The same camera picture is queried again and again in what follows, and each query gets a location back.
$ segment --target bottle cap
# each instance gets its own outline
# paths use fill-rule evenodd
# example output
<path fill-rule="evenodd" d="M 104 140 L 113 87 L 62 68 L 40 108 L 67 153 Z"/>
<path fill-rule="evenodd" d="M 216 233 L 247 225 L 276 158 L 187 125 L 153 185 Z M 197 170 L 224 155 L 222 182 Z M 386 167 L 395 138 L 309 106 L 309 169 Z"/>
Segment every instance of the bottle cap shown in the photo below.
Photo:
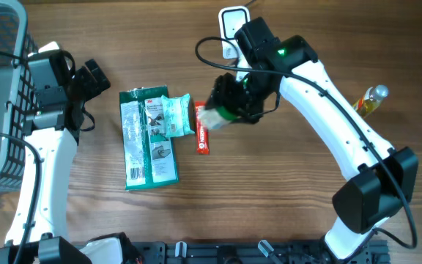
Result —
<path fill-rule="evenodd" d="M 375 100 L 382 100 L 388 96 L 388 88 L 383 85 L 377 85 L 372 93 L 372 98 Z"/>

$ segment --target black wire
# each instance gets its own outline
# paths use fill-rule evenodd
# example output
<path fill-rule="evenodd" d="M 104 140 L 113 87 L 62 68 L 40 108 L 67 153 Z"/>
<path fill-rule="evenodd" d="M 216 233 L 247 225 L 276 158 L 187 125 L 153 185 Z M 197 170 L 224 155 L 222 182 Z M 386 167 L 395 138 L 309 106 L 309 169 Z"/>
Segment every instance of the black wire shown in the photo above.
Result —
<path fill-rule="evenodd" d="M 256 0 L 251 0 L 250 2 L 248 2 L 247 4 L 244 5 L 244 7 L 248 7 L 249 5 L 253 4 Z"/>
<path fill-rule="evenodd" d="M 224 41 L 226 43 L 229 43 L 232 47 L 234 47 L 234 49 L 238 53 L 237 47 L 233 43 L 231 43 L 230 41 L 228 41 L 226 39 L 223 39 L 221 37 L 205 37 L 204 39 L 198 41 L 196 46 L 195 46 L 195 55 L 203 63 L 210 65 L 210 66 L 213 66 L 213 67 L 216 67 L 216 68 L 223 69 L 223 70 L 243 71 L 243 72 L 249 72 L 249 73 L 272 73 L 272 74 L 278 74 L 278 75 L 282 75 L 282 76 L 286 76 L 286 77 L 290 77 L 290 78 L 295 78 L 295 79 L 302 81 L 302 82 L 312 86 L 313 88 L 315 88 L 323 96 L 325 96 L 333 105 L 335 105 L 335 107 L 344 115 L 344 117 L 347 119 L 347 121 L 351 124 L 351 126 L 359 134 L 359 136 L 361 137 L 361 140 L 364 142 L 364 144 L 366 144 L 366 147 L 369 149 L 369 151 L 371 151 L 372 155 L 377 159 L 377 161 L 379 162 L 379 165 L 382 167 L 383 172 L 387 175 L 389 181 L 393 184 L 393 187 L 395 188 L 396 195 L 399 197 L 399 199 L 400 199 L 400 201 L 403 205 L 404 211 L 407 215 L 408 224 L 410 225 L 412 243 L 406 244 L 405 242 L 403 242 L 399 238 L 397 238 L 395 235 L 393 235 L 392 233 L 390 233 L 390 232 L 388 232 L 388 231 L 386 231 L 382 228 L 373 228 L 372 232 L 384 233 L 385 235 L 387 235 L 389 238 L 392 238 L 395 242 L 397 242 L 400 246 L 403 246 L 404 248 L 407 248 L 407 249 L 416 248 L 416 246 L 418 245 L 418 233 L 416 231 L 415 220 L 413 219 L 413 216 L 412 216 L 412 213 L 411 213 L 411 210 L 410 210 L 410 206 L 408 204 L 407 199 L 404 196 L 403 191 L 401 190 L 398 182 L 396 181 L 395 177 L 392 175 L 391 171 L 387 168 L 387 166 L 383 162 L 382 157 L 380 157 L 379 153 L 374 149 L 374 145 L 371 144 L 371 142 L 367 139 L 364 132 L 362 132 L 362 130 L 359 128 L 358 124 L 353 120 L 353 118 L 348 114 L 348 112 L 343 108 L 343 106 L 341 106 L 341 104 L 332 95 L 330 95 L 327 90 L 321 88 L 320 85 L 314 83 L 313 81 L 308 80 L 307 78 L 304 78 L 304 77 L 299 76 L 299 75 L 294 74 L 294 73 L 284 73 L 284 72 L 279 72 L 279 71 L 275 71 L 275 70 L 256 70 L 256 69 L 247 69 L 247 68 L 240 68 L 240 67 L 229 67 L 229 66 L 225 66 L 225 65 L 220 65 L 218 63 L 210 62 L 207 59 L 203 58 L 198 52 L 199 46 L 203 42 L 206 42 L 208 40 L 219 40 L 219 41 Z"/>
<path fill-rule="evenodd" d="M 7 52 L 3 52 L 3 51 L 0 51 L 0 56 L 6 56 L 6 57 L 9 57 L 9 58 L 11 58 L 11 59 L 18 59 L 18 60 L 20 60 L 24 65 L 26 65 L 27 64 L 27 60 L 26 59 L 24 59 L 23 57 L 21 57 L 21 56 L 17 56 L 17 55 L 14 55 L 14 54 L 11 54 L 11 53 L 7 53 Z"/>
<path fill-rule="evenodd" d="M 35 203 L 37 202 L 38 191 L 40 189 L 40 173 L 41 173 L 42 161 L 40 160 L 40 157 L 35 147 L 32 146 L 27 141 L 23 139 L 19 139 L 18 137 L 15 137 L 15 136 L 11 136 L 9 134 L 5 134 L 5 133 L 0 133 L 0 136 L 13 140 L 15 142 L 21 143 L 32 152 L 32 155 L 34 155 L 34 159 L 35 159 L 34 190 L 32 191 L 32 198 L 30 199 L 29 213 L 27 214 L 27 221 L 25 223 L 25 227 L 23 230 L 21 243 L 19 244 L 19 249 L 14 259 L 14 264 L 18 264 L 22 259 L 23 248 L 27 242 L 30 229 L 32 228 L 32 225 L 33 225 L 32 222 L 34 220 Z"/>
<path fill-rule="evenodd" d="M 259 116 L 259 115 L 262 115 L 263 116 L 264 114 L 269 114 L 269 113 L 272 113 L 272 112 L 276 111 L 276 109 L 278 109 L 278 107 L 279 107 L 279 101 L 280 101 L 280 99 L 281 99 L 281 93 L 276 92 L 275 108 L 274 109 L 271 109 L 269 111 L 264 111 L 261 114 L 254 114 L 254 115 L 252 115 L 252 117 Z"/>
<path fill-rule="evenodd" d="M 92 125 L 89 126 L 88 128 L 81 129 L 81 131 L 83 131 L 83 132 L 93 131 L 94 128 L 95 128 L 94 116 L 92 116 L 88 111 L 86 111 L 86 108 L 84 108 L 84 107 L 82 108 L 82 112 L 92 121 Z"/>

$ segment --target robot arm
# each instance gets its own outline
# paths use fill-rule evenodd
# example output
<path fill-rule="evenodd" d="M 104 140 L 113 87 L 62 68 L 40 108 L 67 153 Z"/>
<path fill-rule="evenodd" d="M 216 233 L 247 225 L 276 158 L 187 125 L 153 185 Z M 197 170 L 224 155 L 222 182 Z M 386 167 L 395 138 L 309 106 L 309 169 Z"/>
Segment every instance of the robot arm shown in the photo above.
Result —
<path fill-rule="evenodd" d="M 78 149 L 73 135 L 63 129 L 55 128 L 37 130 L 25 140 L 34 146 L 43 160 L 40 189 L 34 213 L 35 225 L 31 228 L 28 242 L 39 241 L 44 235 L 62 236 L 69 240 L 66 225 L 67 190 L 70 179 L 71 164 Z M 24 223 L 29 213 L 29 202 L 35 182 L 35 162 L 30 150 L 26 149 L 24 169 L 18 209 L 9 232 L 6 244 L 18 245 L 23 236 Z"/>
<path fill-rule="evenodd" d="M 382 158 L 387 158 L 393 146 L 372 130 L 353 110 L 349 103 L 331 82 L 323 64 L 306 62 L 293 69 L 293 73 L 318 83 L 326 89 L 351 115 L 356 123 L 366 132 L 369 141 L 376 146 Z M 280 85 L 281 96 L 288 100 L 311 124 L 328 149 L 333 154 L 341 175 L 348 181 L 359 174 L 359 166 L 369 167 L 377 164 L 377 159 L 364 150 L 365 144 L 359 140 L 357 132 L 349 125 L 345 117 L 326 98 L 309 85 L 293 78 L 283 78 Z M 374 227 L 380 226 L 388 217 L 381 219 Z M 363 244 L 369 236 L 351 231 L 338 217 L 332 229 L 325 236 L 325 243 L 333 255 L 347 259 Z"/>
<path fill-rule="evenodd" d="M 292 103 L 328 146 L 347 180 L 333 196 L 338 218 L 324 241 L 337 260 L 349 259 L 372 236 L 372 230 L 403 205 L 384 168 L 393 174 L 409 202 L 418 159 L 407 147 L 395 151 L 364 122 L 335 88 L 317 54 L 302 37 L 280 42 L 263 19 L 257 18 L 244 24 L 235 38 L 245 60 L 257 71 L 251 71 L 242 81 L 228 73 L 216 79 L 205 110 L 200 112 L 201 121 L 208 128 L 233 122 L 254 124 L 267 113 L 263 112 L 263 101 L 272 93 L 277 95 L 276 108 L 280 96 Z M 232 70 L 199 56 L 201 43 L 196 46 L 201 61 Z"/>

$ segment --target green led light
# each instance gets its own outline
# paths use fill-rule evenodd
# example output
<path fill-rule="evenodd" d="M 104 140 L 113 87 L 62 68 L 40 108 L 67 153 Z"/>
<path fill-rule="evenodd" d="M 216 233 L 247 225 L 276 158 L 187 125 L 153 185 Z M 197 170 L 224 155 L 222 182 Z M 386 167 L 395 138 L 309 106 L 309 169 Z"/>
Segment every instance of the green led light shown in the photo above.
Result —
<path fill-rule="evenodd" d="M 286 55 L 286 49 L 282 48 L 282 49 L 278 50 L 278 54 L 281 55 L 281 56 Z"/>

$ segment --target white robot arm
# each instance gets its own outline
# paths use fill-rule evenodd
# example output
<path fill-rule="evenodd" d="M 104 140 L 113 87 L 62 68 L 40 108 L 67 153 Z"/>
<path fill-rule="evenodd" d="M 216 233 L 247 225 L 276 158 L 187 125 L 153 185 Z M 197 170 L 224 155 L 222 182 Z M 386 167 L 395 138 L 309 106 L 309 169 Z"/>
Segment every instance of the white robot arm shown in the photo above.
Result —
<path fill-rule="evenodd" d="M 69 243 L 66 223 L 79 135 L 95 126 L 84 104 L 108 89 L 110 82 L 93 59 L 76 70 L 73 57 L 58 45 L 41 48 L 27 63 L 39 108 L 27 113 L 23 124 L 28 147 L 21 195 L 0 249 L 0 263 L 32 263 L 35 257 L 40 263 L 121 263 L 122 248 L 131 247 L 124 234 L 96 239 L 79 251 Z M 84 115 L 92 120 L 91 128 L 81 129 Z"/>
<path fill-rule="evenodd" d="M 390 155 L 388 150 L 393 146 L 372 130 L 354 111 L 333 85 L 320 61 L 306 62 L 292 71 L 326 89 L 366 132 L 366 136 L 376 146 L 381 157 L 387 158 Z M 281 96 L 295 106 L 319 134 L 333 154 L 340 167 L 341 175 L 346 180 L 359 174 L 360 165 L 365 164 L 370 167 L 377 164 L 377 159 L 364 150 L 364 142 L 359 139 L 358 133 L 346 121 L 346 118 L 340 115 L 338 109 L 329 100 L 320 96 L 313 87 L 297 79 L 283 78 L 279 91 Z M 380 226 L 387 219 L 388 217 L 380 220 L 374 226 Z M 358 234 L 351 231 L 338 217 L 333 228 L 325 236 L 325 243 L 339 260 L 343 260 L 355 252 L 369 233 Z"/>
<path fill-rule="evenodd" d="M 263 111 L 263 100 L 276 93 L 276 107 L 282 96 L 297 108 L 333 154 L 342 176 L 347 180 L 333 197 L 338 214 L 333 228 L 324 237 L 325 245 L 337 260 L 353 257 L 378 227 L 405 206 L 413 243 L 416 234 L 407 203 L 411 200 L 418 159 L 405 148 L 398 152 L 379 136 L 354 111 L 333 85 L 315 51 L 300 36 L 280 42 L 262 18 L 242 26 L 235 33 L 239 48 L 252 67 L 227 67 L 199 55 L 199 46 L 207 40 L 230 41 L 208 37 L 196 45 L 196 55 L 204 63 L 224 70 L 249 72 L 239 81 L 230 74 L 220 76 L 200 112 L 208 128 L 235 122 L 256 123 L 270 111 Z"/>

